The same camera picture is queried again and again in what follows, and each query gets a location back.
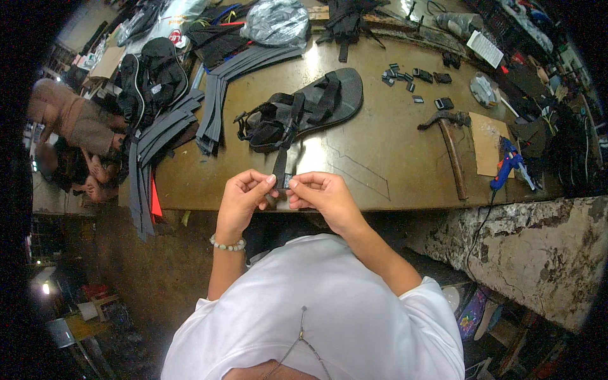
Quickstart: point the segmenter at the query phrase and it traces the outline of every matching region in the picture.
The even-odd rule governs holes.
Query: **black sandal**
[[[298,138],[352,119],[363,104],[363,82],[352,68],[329,72],[293,95],[274,94],[266,103],[243,112],[239,140],[249,141],[258,153],[278,150],[273,173],[277,188],[288,188],[292,175],[285,173],[287,151]]]

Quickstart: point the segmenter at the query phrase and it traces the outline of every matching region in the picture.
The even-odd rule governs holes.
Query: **workbench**
[[[237,138],[235,116],[250,111],[276,92],[293,93],[325,73],[341,67],[355,68],[363,81],[364,103],[359,113],[347,123],[330,128],[296,142],[289,150],[287,171],[328,171],[340,174],[348,184],[362,210],[446,209],[487,205],[491,191],[488,176],[477,175],[471,131],[456,127],[455,135],[462,158],[469,198],[457,196],[446,144],[440,128],[433,126],[418,131],[437,110],[434,100],[450,97],[453,112],[469,111],[507,124],[514,116],[503,104],[492,109],[479,105],[469,90],[469,81],[476,69],[466,61],[459,70],[443,66],[440,52],[423,49],[397,40],[383,38],[383,50],[369,38],[350,46],[348,63],[337,60],[339,46],[335,43],[308,42],[303,58],[276,64],[245,75],[228,87],[224,104],[224,144],[217,156],[204,156],[194,141],[174,151],[157,167],[155,181],[163,209],[218,210],[224,185],[235,174],[254,168],[270,174],[277,153],[267,156],[249,150],[247,142]],[[397,81],[389,87],[381,81],[382,72],[390,63],[398,63],[401,72],[417,67],[429,72],[447,72],[449,85],[429,84],[415,79],[413,93],[406,83]],[[205,83],[200,89],[204,91]],[[412,95],[420,95],[423,104],[414,103]],[[204,107],[196,116],[201,120]],[[119,204],[126,205],[127,183],[121,186]],[[508,179],[496,195],[495,203],[511,203],[555,199],[561,189],[549,175],[545,188],[532,192],[517,179]],[[282,195],[270,209],[288,210]]]

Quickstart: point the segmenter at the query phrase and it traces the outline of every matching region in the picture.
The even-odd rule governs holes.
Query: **label tag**
[[[150,91],[152,91],[152,94],[153,94],[153,95],[156,95],[156,94],[158,94],[158,93],[159,93],[159,91],[161,90],[161,88],[162,88],[162,85],[159,83],[158,85],[156,85],[156,86],[152,87],[152,88],[150,89]]]

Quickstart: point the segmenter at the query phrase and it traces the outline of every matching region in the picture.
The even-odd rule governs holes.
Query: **power cord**
[[[430,11],[430,5],[433,5],[435,8],[437,8],[437,10],[439,11],[439,13],[446,13],[447,9],[445,8],[445,6],[433,1],[433,0],[428,0],[426,2],[426,12],[428,14],[430,14],[431,16],[435,16],[435,14],[433,12]]]
[[[477,239],[479,239],[479,234],[482,231],[483,226],[486,224],[486,222],[488,221],[488,217],[490,216],[490,212],[492,211],[492,208],[494,207],[494,198],[496,197],[496,192],[498,190],[492,190],[492,199],[490,200],[490,207],[488,209],[488,213],[486,214],[486,217],[483,219],[483,222],[481,223],[481,225],[479,226],[479,228],[477,229],[477,231],[475,231],[475,235],[473,237],[473,243],[471,243],[471,247],[469,248],[469,252],[467,252],[466,254],[466,258],[465,258],[465,262],[466,262],[466,269],[469,272],[469,275],[472,277],[474,282],[478,282],[477,281],[477,277],[475,277],[475,275],[473,274],[473,272],[471,271],[471,267],[470,267],[470,261],[469,258],[471,257],[471,252],[473,252],[473,248],[475,248],[475,244],[477,243]],[[490,301],[496,303],[497,305],[504,305],[504,302],[498,302],[496,300],[494,300],[492,297],[490,297],[489,295],[486,294],[486,292],[483,291],[482,288],[478,288],[480,292],[483,293],[483,295]]]

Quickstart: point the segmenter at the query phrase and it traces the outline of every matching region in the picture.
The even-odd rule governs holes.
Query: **concrete wall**
[[[64,25],[57,40],[74,52],[80,53],[99,25],[103,21],[112,22],[117,15],[118,12],[102,0],[86,1]]]
[[[80,207],[81,196],[66,194],[55,184],[48,183],[42,178],[40,172],[32,173],[33,176],[33,207],[34,213],[42,214],[73,214],[73,215],[95,215],[92,209]]]
[[[406,245],[578,330],[606,265],[608,196],[495,206],[474,243],[487,212],[418,220]]]

